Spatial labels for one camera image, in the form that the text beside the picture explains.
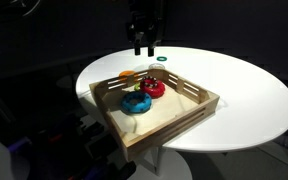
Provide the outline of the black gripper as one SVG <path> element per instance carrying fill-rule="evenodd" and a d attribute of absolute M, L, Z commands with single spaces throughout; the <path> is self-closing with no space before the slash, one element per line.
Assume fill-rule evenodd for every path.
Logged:
<path fill-rule="evenodd" d="M 141 44 L 148 45 L 148 57 L 164 34 L 166 0 L 128 0 L 131 21 L 126 24 L 127 36 L 134 44 L 135 55 L 141 54 Z"/>

